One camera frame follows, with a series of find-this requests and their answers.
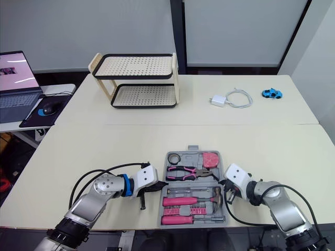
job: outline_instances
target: white table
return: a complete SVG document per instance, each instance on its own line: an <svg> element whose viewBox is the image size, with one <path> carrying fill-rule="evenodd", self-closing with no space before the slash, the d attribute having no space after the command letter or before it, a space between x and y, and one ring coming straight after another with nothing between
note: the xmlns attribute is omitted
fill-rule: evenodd
<svg viewBox="0 0 335 251"><path fill-rule="evenodd" d="M152 124L152 125L236 125L236 124L318 124L298 89L287 75L282 76L210 76L180 75L180 104L166 109L116 109L88 74L56 124ZM209 99L224 96L234 88L244 89L254 100L245 109L213 106ZM271 87L283 93L282 99L261 96ZM246 104L242 94L232 101Z"/></svg>
<svg viewBox="0 0 335 251"><path fill-rule="evenodd" d="M276 180L300 191L319 223L335 222L335 147L317 124L310 125L89 125L56 124L45 136L0 210L0 226L53 228L67 212L76 180L85 172L118 164L150 161L162 179L168 151L190 144L218 150L224 168L239 164L258 180ZM117 172L135 173L135 167ZM307 207L288 191L311 220ZM96 230L156 229L160 192L139 199L112 199ZM268 208L237 198L234 213L249 222L273 223ZM228 226L241 226L232 220Z"/></svg>
<svg viewBox="0 0 335 251"><path fill-rule="evenodd" d="M73 93L75 91L75 85L74 84L62 84L62 85L47 85L47 86L41 86L41 89L43 91L43 94L50 95L50 94L56 94L61 92L70 92ZM37 105L41 102L42 99L39 99L35 106L32 108L31 112L37 107ZM15 136L19 137L26 143L30 144L33 147L38 146L38 142L36 142L33 138L30 136L21 133L21 131L29 131L29 130L36 130L36 129L45 129L50 128L49 126L45 127L19 127L19 125L22 123L22 121L16 121L16 122L9 122L9 123L0 123L0 132L11 132Z"/></svg>

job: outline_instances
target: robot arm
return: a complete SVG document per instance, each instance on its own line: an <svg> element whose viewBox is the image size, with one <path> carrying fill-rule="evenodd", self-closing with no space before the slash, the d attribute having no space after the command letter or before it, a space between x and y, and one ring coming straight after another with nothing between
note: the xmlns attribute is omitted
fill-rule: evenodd
<svg viewBox="0 0 335 251"><path fill-rule="evenodd" d="M90 188L72 205L63 220L54 230L47 232L35 251L73 251L88 239L88 232L106 208L108 200L122 197L136 197L138 192L158 181L157 170L147 166L130 178L127 175L99 176Z"/></svg>
<svg viewBox="0 0 335 251"><path fill-rule="evenodd" d="M285 236L287 250L326 250L327 239L319 236L296 203L292 202L280 183L275 181L256 182L242 168L231 164L225 172L225 192L231 191L228 203L235 196L249 201L254 206L268 206L271 217Z"/></svg>

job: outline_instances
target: white wall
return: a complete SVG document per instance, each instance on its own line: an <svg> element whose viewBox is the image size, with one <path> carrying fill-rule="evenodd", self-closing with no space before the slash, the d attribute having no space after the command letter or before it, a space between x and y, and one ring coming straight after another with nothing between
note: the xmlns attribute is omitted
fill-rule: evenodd
<svg viewBox="0 0 335 251"><path fill-rule="evenodd" d="M278 66L306 2L185 0L187 65Z"/></svg>
<svg viewBox="0 0 335 251"><path fill-rule="evenodd" d="M169 0L0 0L0 51L34 72L87 70L97 52L175 51Z"/></svg>
<svg viewBox="0 0 335 251"><path fill-rule="evenodd" d="M292 58L295 53L300 51L293 48L289 51ZM335 1L331 1L296 67L293 60L285 60L280 74L291 75L320 124L335 142Z"/></svg>

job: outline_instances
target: red object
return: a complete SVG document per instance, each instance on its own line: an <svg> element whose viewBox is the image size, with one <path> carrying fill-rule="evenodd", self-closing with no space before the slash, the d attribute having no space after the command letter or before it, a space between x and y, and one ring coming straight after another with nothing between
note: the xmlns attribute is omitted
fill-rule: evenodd
<svg viewBox="0 0 335 251"><path fill-rule="evenodd" d="M178 225L178 224L192 224L193 216L163 216L162 224L164 225Z"/></svg>
<svg viewBox="0 0 335 251"><path fill-rule="evenodd" d="M197 197L180 197L180 198L163 198L163 206L181 206L181 205L193 205L198 202Z"/></svg>
<svg viewBox="0 0 335 251"><path fill-rule="evenodd" d="M216 153L203 153L204 168L216 168L219 164L219 156Z"/></svg>
<svg viewBox="0 0 335 251"><path fill-rule="evenodd" d="M163 215L180 214L180 208L165 208ZM191 214L207 214L206 208L191 208Z"/></svg>
<svg viewBox="0 0 335 251"><path fill-rule="evenodd" d="M9 180L5 178L0 179L0 183L1 183L0 192L7 191L11 186L11 183L9 182Z"/></svg>

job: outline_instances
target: pliers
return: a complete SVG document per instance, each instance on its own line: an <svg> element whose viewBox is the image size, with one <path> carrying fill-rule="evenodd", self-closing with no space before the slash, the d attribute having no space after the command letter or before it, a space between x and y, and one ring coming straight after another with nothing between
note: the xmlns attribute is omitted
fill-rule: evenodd
<svg viewBox="0 0 335 251"><path fill-rule="evenodd" d="M197 169L194 166L170 166L167 168L167 171L185 171L191 173L182 177L167 176L166 180L169 181L195 180L197 177L214 176L211 171L206 169Z"/></svg>

